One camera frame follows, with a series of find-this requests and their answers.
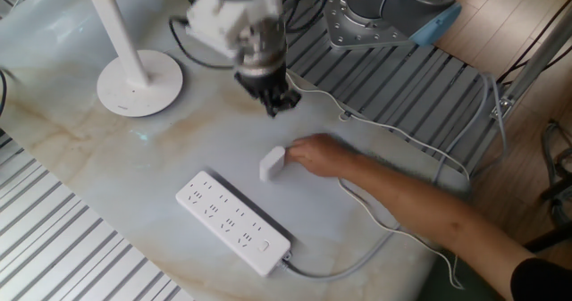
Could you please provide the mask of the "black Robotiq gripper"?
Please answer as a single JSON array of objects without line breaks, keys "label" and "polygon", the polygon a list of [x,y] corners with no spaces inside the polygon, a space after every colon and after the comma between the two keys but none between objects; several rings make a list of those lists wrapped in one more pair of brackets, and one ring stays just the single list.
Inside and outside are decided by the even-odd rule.
[{"label": "black Robotiq gripper", "polygon": [[263,99],[267,114],[275,117],[278,113],[294,108],[301,99],[301,94],[290,89],[286,81],[286,64],[276,71],[263,76],[247,75],[236,72],[234,78],[255,99]]}]

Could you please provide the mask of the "person's right hand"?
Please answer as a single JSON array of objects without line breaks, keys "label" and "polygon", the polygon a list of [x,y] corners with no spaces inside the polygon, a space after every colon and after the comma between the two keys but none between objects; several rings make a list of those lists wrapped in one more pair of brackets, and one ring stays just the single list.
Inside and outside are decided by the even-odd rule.
[{"label": "person's right hand", "polygon": [[296,139],[286,149],[285,158],[316,176],[343,178],[355,166],[358,156],[330,135],[315,134]]}]

